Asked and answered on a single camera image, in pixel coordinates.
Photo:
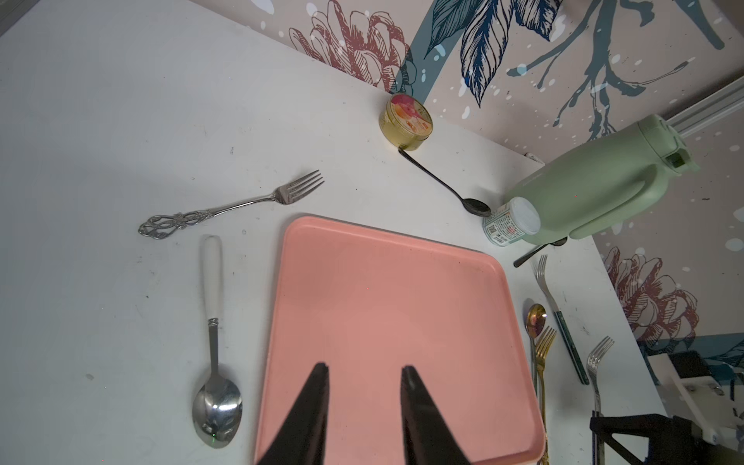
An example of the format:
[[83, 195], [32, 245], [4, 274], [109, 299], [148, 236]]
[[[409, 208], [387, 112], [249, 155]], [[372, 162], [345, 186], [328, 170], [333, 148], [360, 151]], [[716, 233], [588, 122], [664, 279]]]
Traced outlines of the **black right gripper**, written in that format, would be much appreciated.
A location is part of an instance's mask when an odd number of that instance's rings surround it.
[[[610, 446], [628, 464], [742, 464], [743, 455], [703, 439], [699, 426], [685, 418], [668, 418], [659, 414], [629, 417], [602, 417], [593, 413], [592, 463], [605, 464], [605, 447]], [[635, 456], [620, 444], [615, 435], [642, 437], [648, 440], [645, 459]]]

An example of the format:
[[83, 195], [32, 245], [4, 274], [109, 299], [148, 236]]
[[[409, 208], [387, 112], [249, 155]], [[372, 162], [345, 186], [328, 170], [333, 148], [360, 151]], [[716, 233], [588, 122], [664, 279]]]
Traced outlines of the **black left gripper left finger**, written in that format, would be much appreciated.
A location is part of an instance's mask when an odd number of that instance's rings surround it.
[[322, 465], [326, 452], [330, 396], [329, 367], [318, 362], [258, 464]]

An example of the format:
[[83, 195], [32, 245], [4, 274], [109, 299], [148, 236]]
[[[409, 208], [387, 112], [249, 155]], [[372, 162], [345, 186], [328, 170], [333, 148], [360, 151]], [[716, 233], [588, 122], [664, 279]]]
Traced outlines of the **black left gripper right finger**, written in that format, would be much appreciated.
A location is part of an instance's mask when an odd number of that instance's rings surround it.
[[470, 465], [418, 373], [412, 365], [401, 372], [405, 463]]

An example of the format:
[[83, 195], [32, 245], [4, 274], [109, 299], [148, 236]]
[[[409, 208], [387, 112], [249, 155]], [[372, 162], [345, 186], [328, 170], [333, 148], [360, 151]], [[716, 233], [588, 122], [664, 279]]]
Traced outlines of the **patterned handle steel fork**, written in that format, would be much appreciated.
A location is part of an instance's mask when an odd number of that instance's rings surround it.
[[[614, 340], [611, 337], [606, 336], [587, 358], [588, 377], [594, 391], [594, 409], [592, 412], [592, 418], [602, 416], [602, 397], [599, 388], [598, 370], [602, 359], [608, 353], [613, 344]], [[604, 442], [596, 433], [592, 433], [592, 463], [594, 465], [604, 465], [606, 463], [604, 456]]]

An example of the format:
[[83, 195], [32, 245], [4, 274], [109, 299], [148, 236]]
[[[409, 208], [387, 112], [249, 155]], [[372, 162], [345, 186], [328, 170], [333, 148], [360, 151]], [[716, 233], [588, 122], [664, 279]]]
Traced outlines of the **white handled steel spoon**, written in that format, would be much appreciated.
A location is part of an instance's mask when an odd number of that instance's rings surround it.
[[205, 445], [224, 449], [238, 432], [243, 402], [238, 386], [220, 371], [219, 325], [224, 316], [222, 239], [206, 236], [201, 243], [201, 291], [207, 316], [209, 374], [193, 400], [192, 420]]

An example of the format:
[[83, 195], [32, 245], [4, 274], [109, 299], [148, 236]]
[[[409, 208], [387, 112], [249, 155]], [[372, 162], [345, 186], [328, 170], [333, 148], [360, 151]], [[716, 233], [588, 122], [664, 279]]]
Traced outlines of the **pink plastic tray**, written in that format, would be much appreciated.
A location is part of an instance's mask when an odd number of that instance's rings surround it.
[[533, 464], [544, 424], [506, 273], [492, 257], [315, 216], [284, 234], [256, 453], [329, 367], [329, 464], [400, 464], [403, 367], [476, 464]]

